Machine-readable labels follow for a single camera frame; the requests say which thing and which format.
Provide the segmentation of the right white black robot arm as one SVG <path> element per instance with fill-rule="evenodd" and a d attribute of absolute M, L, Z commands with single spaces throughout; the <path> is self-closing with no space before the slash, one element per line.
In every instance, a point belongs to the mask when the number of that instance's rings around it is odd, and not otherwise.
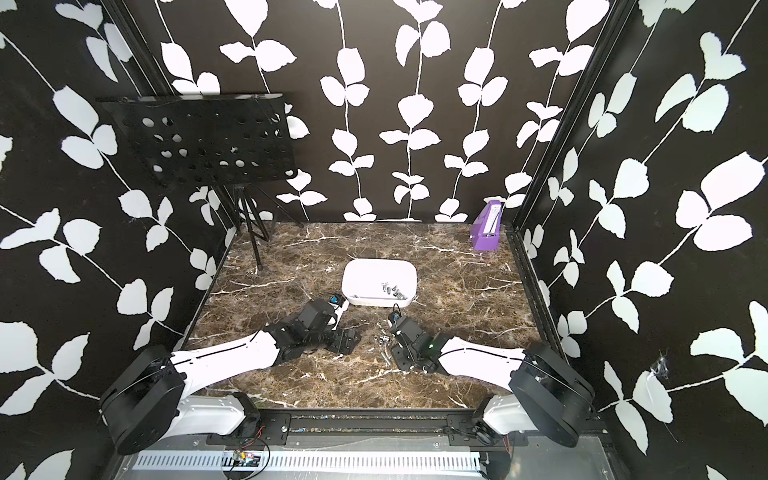
<path fill-rule="evenodd" d="M 388 322 L 400 369 L 466 377 L 505 391 L 480 403 L 471 426 L 459 429 L 467 436 L 492 445 L 513 432 L 537 431 L 561 446 L 577 445 L 595 391 L 549 346 L 534 342 L 526 349 L 505 349 L 431 336 L 398 311 Z"/>

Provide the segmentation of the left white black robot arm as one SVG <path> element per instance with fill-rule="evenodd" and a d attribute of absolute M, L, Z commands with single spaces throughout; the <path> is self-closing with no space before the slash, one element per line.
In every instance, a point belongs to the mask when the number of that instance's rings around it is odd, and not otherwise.
<path fill-rule="evenodd" d="M 339 326 L 349 305 L 335 294 L 311 300 L 296 314 L 213 347 L 177 352 L 161 345 L 143 348 L 99 400 L 100 418 L 116 452 L 138 453 L 167 437 L 227 436 L 241 429 L 258 416 L 246 395 L 215 400 L 200 396 L 199 390 L 318 349 L 351 354 L 360 336 Z"/>

